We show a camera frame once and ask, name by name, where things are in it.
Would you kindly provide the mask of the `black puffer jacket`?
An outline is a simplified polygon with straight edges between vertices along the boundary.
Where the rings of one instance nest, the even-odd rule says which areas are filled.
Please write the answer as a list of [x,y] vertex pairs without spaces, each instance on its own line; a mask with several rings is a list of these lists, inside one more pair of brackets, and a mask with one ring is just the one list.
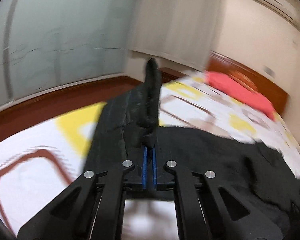
[[146,188],[126,194],[123,223],[144,207],[153,225],[147,235],[169,227],[178,236],[173,191],[153,183],[152,151],[158,147],[160,157],[193,172],[213,170],[275,223],[282,239],[300,239],[300,146],[276,111],[273,121],[206,84],[204,73],[162,83],[150,59],[144,83],[103,107],[90,148],[148,148]]

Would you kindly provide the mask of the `patterned white bed sheet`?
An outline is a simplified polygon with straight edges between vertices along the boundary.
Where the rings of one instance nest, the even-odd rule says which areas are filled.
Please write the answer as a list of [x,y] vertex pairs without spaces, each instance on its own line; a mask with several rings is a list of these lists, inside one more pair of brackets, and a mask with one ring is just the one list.
[[[0,239],[18,239],[21,227],[83,173],[106,103],[60,115],[0,143]],[[142,207],[123,223],[120,239],[179,239],[169,227],[147,235],[150,217],[150,209]]]

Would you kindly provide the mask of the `coral red pillow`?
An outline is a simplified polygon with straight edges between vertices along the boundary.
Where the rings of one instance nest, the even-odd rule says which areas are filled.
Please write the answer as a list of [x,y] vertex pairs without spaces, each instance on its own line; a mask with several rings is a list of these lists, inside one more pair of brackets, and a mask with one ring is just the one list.
[[220,90],[253,109],[261,111],[269,119],[275,120],[275,108],[273,104],[258,91],[253,81],[244,74],[237,70],[230,70],[227,74],[206,71],[204,75],[204,81],[209,86]]

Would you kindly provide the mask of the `wooden nightstand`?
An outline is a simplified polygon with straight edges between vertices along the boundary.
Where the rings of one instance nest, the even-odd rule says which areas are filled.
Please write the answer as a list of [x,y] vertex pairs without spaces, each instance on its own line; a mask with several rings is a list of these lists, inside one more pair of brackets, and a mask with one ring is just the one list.
[[177,70],[173,70],[171,68],[160,68],[162,83],[168,83],[173,80],[177,80],[179,78],[187,76],[186,74],[179,72]]

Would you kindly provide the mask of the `wooden headboard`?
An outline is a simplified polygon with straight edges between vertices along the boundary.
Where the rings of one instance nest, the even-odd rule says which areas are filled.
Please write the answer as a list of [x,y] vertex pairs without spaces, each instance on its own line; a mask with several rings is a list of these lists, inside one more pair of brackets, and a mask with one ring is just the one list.
[[210,52],[206,70],[235,75],[251,88],[256,88],[272,103],[277,113],[283,115],[289,97],[288,93],[260,73],[215,51]]

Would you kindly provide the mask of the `frosted glass wardrobe doors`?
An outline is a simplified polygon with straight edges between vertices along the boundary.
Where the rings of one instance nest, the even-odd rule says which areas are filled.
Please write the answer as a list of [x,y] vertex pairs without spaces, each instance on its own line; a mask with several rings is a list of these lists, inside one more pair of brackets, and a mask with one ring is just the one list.
[[0,106],[123,71],[136,0],[1,0]]

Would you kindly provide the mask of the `beige window curtain left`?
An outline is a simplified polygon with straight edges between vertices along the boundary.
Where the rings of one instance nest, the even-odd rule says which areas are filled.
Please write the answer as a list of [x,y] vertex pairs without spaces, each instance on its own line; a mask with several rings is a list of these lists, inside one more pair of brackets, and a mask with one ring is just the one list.
[[204,69],[223,0],[138,0],[131,51]]

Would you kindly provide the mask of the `wooden bed frame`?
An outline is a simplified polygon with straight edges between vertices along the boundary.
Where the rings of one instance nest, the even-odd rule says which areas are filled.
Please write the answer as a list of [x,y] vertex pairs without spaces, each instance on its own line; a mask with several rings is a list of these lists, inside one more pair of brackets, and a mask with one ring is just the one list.
[[111,77],[58,89],[8,107],[0,111],[0,142],[55,116],[107,101],[140,83],[128,76]]

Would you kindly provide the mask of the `wall switch panel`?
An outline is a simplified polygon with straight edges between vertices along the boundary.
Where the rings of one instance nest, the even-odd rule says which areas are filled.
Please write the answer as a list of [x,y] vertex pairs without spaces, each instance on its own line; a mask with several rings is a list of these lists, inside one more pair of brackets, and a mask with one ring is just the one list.
[[272,79],[275,78],[275,72],[274,72],[271,68],[269,68],[269,67],[267,67],[267,66],[264,66],[264,67],[263,67],[263,71],[264,71],[268,76],[270,76]]

